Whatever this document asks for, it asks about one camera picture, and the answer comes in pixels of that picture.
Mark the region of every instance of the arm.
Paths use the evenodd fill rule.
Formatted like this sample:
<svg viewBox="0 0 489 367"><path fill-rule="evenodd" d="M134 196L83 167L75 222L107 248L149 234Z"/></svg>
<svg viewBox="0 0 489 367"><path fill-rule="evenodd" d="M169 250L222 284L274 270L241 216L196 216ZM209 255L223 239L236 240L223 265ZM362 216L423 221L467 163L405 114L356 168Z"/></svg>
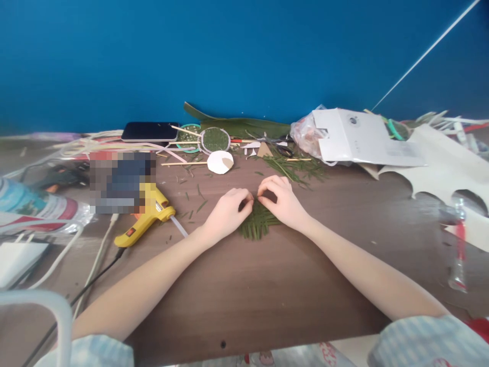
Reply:
<svg viewBox="0 0 489 367"><path fill-rule="evenodd" d="M239 212L242 201L247 203ZM253 196L248 190L231 189L202 227L141 265L93 302L74 322L72 339L103 334L125 340L180 274L201 253L237 229L252 207Z"/></svg>
<svg viewBox="0 0 489 367"><path fill-rule="evenodd" d="M277 203L262 196L266 190L275 193ZM258 200L284 224L313 241L346 279L390 319L450 314L411 279L307 214L287 178L272 176L264 179L258 189Z"/></svg>

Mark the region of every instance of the finger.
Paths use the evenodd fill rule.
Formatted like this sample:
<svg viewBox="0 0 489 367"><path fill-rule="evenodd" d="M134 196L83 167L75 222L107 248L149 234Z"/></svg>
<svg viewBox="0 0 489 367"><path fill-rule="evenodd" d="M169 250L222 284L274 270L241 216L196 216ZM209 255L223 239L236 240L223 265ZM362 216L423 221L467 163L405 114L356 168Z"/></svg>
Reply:
<svg viewBox="0 0 489 367"><path fill-rule="evenodd" d="M241 220L245 220L248 215L253 211L253 200L250 200L246 203L244 208L239 212L239 216Z"/></svg>
<svg viewBox="0 0 489 367"><path fill-rule="evenodd" d="M232 188L231 190L229 190L225 195L230 195L230 194L233 194L235 191L237 190L237 188Z"/></svg>
<svg viewBox="0 0 489 367"><path fill-rule="evenodd" d="M290 186L290 181L289 181L289 179L287 177L282 176L282 177L280 177L280 179L283 181L284 184L287 185L287 187Z"/></svg>
<svg viewBox="0 0 489 367"><path fill-rule="evenodd" d="M234 196L236 197L236 201L239 200L239 202L242 202L245 199L253 200L253 195L248 191L248 189L236 189Z"/></svg>
<svg viewBox="0 0 489 367"><path fill-rule="evenodd" d="M264 184L265 182L270 182L270 181L274 181L276 183L280 182L279 185L282 185L282 182L280 181L280 177L278 177L277 175L273 175L273 176L269 176L267 178L264 178L263 181L261 182L261 184Z"/></svg>
<svg viewBox="0 0 489 367"><path fill-rule="evenodd" d="M270 199L264 196L259 196L258 201L261 202L263 206L267 208L269 211L271 211L272 213L274 212L275 206L277 204L275 204L273 201L271 201Z"/></svg>
<svg viewBox="0 0 489 367"><path fill-rule="evenodd" d="M266 191L266 190L270 190L272 191L277 197L279 194L281 194L284 190L283 187L280 187L276 182L274 181L268 181L268 182L265 182L265 183L262 183L260 185L260 187L258 188L258 196L261 196L263 195L263 193Z"/></svg>

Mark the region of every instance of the blue wall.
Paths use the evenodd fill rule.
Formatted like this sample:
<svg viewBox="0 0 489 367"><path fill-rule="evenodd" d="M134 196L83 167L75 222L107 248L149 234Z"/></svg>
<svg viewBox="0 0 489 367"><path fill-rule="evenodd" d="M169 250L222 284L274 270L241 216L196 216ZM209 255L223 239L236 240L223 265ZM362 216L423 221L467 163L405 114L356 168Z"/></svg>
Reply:
<svg viewBox="0 0 489 367"><path fill-rule="evenodd" d="M371 108L470 2L0 0L0 133Z"/></svg>
<svg viewBox="0 0 489 367"><path fill-rule="evenodd" d="M476 5L375 112L398 120L429 111L489 118L489 1Z"/></svg>

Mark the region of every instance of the plastic bag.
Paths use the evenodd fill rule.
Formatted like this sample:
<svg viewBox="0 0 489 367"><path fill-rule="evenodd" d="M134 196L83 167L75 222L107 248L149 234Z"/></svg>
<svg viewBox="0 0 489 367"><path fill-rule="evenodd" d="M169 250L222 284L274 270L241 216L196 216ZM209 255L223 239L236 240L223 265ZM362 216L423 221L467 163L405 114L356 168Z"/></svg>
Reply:
<svg viewBox="0 0 489 367"><path fill-rule="evenodd" d="M320 104L317 110L325 110L322 104ZM290 136L294 139L295 143L304 152L312 155L315 158L320 159L328 166L334 166L337 162L329 163L325 162L321 158L321 150L319 149L319 140L328 136L326 129L318 129L314 123L314 116L312 111L306 117L303 117L297 122L290 125Z"/></svg>

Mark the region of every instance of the hand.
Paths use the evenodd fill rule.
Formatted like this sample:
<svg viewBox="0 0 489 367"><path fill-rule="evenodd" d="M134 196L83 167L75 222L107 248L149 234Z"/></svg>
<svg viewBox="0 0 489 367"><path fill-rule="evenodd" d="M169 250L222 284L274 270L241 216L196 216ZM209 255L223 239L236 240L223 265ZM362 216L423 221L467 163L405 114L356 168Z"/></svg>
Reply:
<svg viewBox="0 0 489 367"><path fill-rule="evenodd" d="M239 212L242 201L246 202ZM240 224L251 214L253 195L247 189L231 189L216 204L203 227L210 236L220 241L237 230Z"/></svg>
<svg viewBox="0 0 489 367"><path fill-rule="evenodd" d="M276 204L262 196L266 190L276 195ZM282 223L295 230L300 230L310 217L292 192L292 185L287 177L275 175L264 179L258 187L258 200Z"/></svg>

